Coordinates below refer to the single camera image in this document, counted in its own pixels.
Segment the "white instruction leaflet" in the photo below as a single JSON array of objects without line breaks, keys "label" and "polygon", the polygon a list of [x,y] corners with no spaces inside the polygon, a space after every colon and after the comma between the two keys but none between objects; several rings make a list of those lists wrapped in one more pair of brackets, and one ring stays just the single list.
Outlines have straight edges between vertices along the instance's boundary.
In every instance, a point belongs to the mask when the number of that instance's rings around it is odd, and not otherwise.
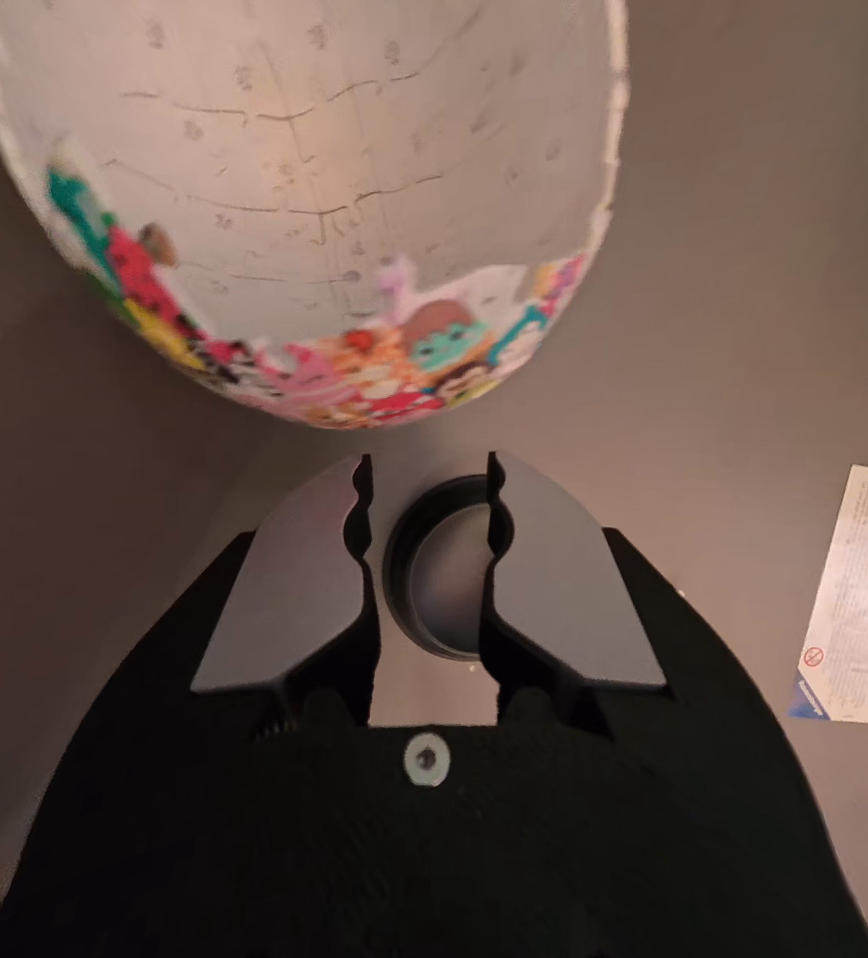
[{"label": "white instruction leaflet", "polygon": [[850,469],[787,715],[868,724],[868,466]]}]

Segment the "black round ball stand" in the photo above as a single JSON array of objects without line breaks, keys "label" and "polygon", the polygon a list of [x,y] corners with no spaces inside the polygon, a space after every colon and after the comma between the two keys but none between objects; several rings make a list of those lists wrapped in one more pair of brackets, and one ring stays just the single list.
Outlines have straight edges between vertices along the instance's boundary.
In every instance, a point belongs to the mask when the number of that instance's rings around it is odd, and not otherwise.
[{"label": "black round ball stand", "polygon": [[472,667],[481,662],[497,559],[489,493],[486,473],[430,487],[395,522],[382,561],[385,602],[403,635],[424,653]]}]

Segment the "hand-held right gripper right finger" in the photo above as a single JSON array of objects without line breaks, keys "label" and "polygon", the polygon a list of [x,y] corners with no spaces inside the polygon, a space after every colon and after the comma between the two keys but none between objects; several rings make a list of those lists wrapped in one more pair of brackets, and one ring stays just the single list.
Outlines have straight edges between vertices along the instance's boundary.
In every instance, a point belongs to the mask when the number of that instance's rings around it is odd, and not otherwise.
[{"label": "hand-held right gripper right finger", "polygon": [[596,693],[667,688],[600,522],[510,452],[491,452],[486,475],[479,653],[498,684],[498,718],[538,690],[562,721],[599,725]]}]

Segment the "colourful cartoon puzzle ball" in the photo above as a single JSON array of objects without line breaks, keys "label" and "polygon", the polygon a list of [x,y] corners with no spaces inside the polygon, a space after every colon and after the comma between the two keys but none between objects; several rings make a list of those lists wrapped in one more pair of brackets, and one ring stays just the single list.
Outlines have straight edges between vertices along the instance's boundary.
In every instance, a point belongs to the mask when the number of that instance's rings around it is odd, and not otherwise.
[{"label": "colourful cartoon puzzle ball", "polygon": [[604,241],[628,3],[0,1],[0,159],[212,393],[402,425],[535,356]]}]

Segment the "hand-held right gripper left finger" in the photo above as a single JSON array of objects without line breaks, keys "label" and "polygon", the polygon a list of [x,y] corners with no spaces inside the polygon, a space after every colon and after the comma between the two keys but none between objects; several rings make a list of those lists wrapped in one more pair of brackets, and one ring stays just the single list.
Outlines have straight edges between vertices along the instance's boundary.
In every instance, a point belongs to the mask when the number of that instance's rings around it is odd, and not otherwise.
[{"label": "hand-held right gripper left finger", "polygon": [[356,725],[369,719],[381,652],[366,560],[373,498],[368,454],[293,490],[260,523],[190,688],[263,690],[299,716],[332,690]]}]

